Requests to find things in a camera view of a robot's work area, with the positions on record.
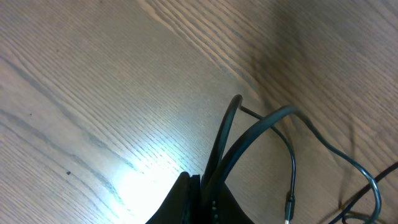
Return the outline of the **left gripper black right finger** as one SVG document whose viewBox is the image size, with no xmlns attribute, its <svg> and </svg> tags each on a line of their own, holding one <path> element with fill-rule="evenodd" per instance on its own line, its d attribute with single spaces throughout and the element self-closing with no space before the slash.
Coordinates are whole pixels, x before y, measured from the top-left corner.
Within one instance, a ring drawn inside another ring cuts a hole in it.
<svg viewBox="0 0 398 224">
<path fill-rule="evenodd" d="M 210 207 L 203 211 L 202 223 L 205 224 L 253 224 L 243 212 L 226 184 L 216 196 Z"/>
</svg>

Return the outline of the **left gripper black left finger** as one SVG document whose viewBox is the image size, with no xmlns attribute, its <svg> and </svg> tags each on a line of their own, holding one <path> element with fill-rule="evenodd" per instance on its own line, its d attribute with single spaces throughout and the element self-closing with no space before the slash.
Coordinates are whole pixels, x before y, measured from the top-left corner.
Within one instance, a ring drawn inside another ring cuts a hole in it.
<svg viewBox="0 0 398 224">
<path fill-rule="evenodd" d="M 200 176 L 182 172 L 146 224 L 190 224 L 200 206 Z"/>
</svg>

